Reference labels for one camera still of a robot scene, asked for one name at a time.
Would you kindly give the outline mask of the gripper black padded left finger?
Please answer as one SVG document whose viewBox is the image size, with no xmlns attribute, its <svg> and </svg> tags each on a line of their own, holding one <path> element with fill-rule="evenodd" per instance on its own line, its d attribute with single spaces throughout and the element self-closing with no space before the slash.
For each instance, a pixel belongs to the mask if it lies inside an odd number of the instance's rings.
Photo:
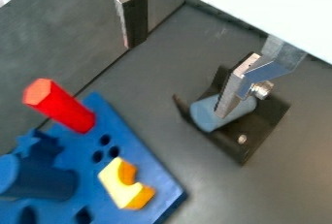
<svg viewBox="0 0 332 224">
<path fill-rule="evenodd" d="M 148 37 L 148 0 L 114 0 L 114 3 L 125 47 L 134 48 Z"/>
</svg>

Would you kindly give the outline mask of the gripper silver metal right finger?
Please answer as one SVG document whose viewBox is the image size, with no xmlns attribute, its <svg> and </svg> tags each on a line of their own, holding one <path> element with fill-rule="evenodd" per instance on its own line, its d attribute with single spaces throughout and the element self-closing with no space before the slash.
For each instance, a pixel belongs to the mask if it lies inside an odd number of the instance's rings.
<svg viewBox="0 0 332 224">
<path fill-rule="evenodd" d="M 265 99 L 271 92 L 269 80 L 292 73 L 308 53 L 269 35 L 261 53 L 252 53 L 231 71 L 214 107 L 218 117 L 225 118 L 251 94 Z"/>
</svg>

